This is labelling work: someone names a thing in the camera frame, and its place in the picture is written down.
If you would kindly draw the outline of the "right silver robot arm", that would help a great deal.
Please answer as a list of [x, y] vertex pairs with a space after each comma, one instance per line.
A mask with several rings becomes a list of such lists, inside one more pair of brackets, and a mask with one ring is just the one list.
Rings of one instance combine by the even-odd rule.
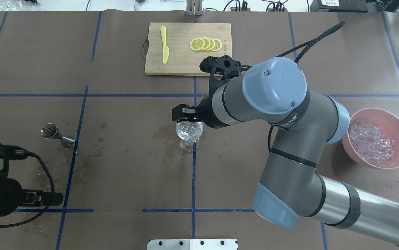
[[242, 66], [231, 57], [207, 57], [209, 94], [199, 105], [180, 104], [172, 120], [223, 128], [252, 120], [277, 127], [253, 210], [281, 227], [310, 217], [399, 247], [399, 203], [316, 173], [326, 144], [348, 131], [347, 109], [329, 95], [309, 89], [293, 60], [274, 57]]

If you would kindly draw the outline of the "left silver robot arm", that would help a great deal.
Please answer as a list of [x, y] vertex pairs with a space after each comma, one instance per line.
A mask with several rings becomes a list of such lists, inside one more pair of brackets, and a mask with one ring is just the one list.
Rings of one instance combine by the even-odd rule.
[[12, 178], [0, 180], [0, 217], [10, 215], [18, 207], [59, 206], [63, 201], [62, 193], [23, 189], [20, 183]]

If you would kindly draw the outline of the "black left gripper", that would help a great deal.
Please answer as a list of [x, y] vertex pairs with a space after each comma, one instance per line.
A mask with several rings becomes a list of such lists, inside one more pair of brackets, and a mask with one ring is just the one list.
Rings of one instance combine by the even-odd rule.
[[0, 217], [11, 214], [20, 206], [59, 206], [63, 201], [62, 193], [23, 189], [20, 183], [12, 178], [0, 182]]

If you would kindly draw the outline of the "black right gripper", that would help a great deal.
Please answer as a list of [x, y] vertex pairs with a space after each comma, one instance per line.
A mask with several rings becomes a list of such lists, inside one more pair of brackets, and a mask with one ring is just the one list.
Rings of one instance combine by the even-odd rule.
[[215, 115], [212, 108], [212, 98], [210, 95], [204, 97], [199, 105], [189, 106], [187, 104], [179, 104], [172, 108], [171, 120], [180, 122], [203, 122], [208, 127], [218, 129], [221, 127], [221, 122]]

